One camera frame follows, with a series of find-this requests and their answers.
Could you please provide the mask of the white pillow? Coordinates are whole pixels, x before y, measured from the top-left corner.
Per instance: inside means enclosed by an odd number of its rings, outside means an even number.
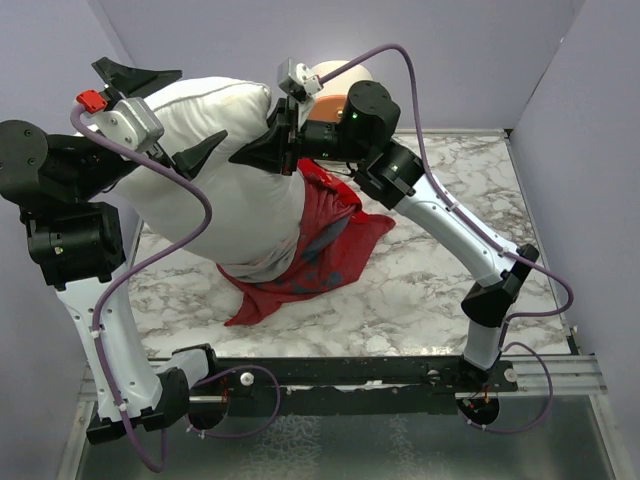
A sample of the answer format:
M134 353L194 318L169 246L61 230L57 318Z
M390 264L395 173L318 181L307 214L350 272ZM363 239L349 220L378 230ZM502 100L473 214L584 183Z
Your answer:
M305 204L300 174L230 161L267 132L271 101L268 86L226 77L178 81L146 99L164 126L160 144L169 155L226 131L193 181L212 205L211 223L185 248L246 283L274 280L290 267Z

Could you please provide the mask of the red printed pillowcase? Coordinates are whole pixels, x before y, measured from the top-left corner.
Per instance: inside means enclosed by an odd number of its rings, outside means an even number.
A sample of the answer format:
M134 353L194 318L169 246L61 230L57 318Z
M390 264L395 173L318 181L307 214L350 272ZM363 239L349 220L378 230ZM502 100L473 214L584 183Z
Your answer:
M310 159L298 162L305 204L296 252L288 269L274 280L249 283L220 273L243 293L227 327L255 325L287 303L310 300L356 282L377 242L396 225L381 214L362 210L356 192Z

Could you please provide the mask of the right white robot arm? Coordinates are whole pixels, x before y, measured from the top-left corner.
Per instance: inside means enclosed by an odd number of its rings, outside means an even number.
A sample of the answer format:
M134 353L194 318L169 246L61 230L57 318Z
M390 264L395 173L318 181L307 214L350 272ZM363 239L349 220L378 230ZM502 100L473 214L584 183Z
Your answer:
M459 378L469 390L486 388L496 376L507 314L538 250L484 225L426 172L422 157L393 140L400 108L380 83L355 82L337 122L301 122L298 113L293 97L279 100L267 132L233 154L231 163L281 175L292 174L302 159L355 163L353 179L362 193L422 227L472 275L461 302L469 328Z

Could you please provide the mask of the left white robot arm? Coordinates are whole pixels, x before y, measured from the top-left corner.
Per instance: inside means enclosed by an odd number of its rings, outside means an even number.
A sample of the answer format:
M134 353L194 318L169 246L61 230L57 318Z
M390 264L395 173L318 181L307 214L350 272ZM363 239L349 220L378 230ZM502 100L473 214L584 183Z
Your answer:
M149 363L130 305L132 270L119 213L98 195L139 166L193 191L194 178L225 133L168 154L159 143L163 125L146 100L181 72L108 58L93 67L104 87L79 94L72 112L75 125L88 115L93 130L71 136L23 120L2 123L1 194L19 208L29 255L76 325L98 397L87 436L99 444L139 426L172 426L188 413L191 388L214 392L221 371L206 345L179 350L157 368Z

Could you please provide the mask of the white cylindrical drawer cabinet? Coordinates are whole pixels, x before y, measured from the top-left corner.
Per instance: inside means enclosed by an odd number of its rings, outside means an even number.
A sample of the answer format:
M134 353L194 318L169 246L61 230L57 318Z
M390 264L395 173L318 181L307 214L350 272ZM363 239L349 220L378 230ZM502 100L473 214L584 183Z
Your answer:
M356 82L373 80L371 73L362 65L354 66L330 80L315 96L315 104L308 119L324 122L339 122L345 108L349 88Z

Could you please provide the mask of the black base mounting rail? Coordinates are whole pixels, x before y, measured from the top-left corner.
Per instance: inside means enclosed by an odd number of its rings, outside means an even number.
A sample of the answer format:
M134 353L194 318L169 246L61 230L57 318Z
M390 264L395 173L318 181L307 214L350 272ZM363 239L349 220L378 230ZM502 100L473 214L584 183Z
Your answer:
M195 349L205 356L203 379L174 386L190 413L198 409L194 397L202 396L205 406L241 417L443 415L456 413L459 394L517 389L506 360L483 372L459 356L225 358L209 347Z

